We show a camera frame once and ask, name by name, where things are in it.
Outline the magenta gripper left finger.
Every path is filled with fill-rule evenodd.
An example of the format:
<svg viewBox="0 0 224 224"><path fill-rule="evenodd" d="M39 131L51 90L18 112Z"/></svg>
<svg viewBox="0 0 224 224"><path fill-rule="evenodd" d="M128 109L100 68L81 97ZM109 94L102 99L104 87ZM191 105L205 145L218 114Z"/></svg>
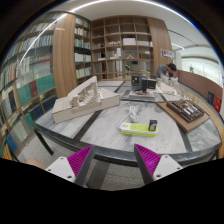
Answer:
<svg viewBox="0 0 224 224"><path fill-rule="evenodd" d="M95 147L90 145L69 157L59 157L46 171L83 186L94 155Z"/></svg>

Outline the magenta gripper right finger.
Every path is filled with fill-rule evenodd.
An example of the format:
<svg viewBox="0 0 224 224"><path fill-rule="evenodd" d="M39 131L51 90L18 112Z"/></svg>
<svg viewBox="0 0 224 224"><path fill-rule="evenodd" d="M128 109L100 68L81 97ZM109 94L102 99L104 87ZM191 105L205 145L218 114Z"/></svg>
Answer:
<svg viewBox="0 0 224 224"><path fill-rule="evenodd" d="M169 155L160 156L138 144L134 145L134 155L145 184L150 184L182 169L182 166Z"/></svg>

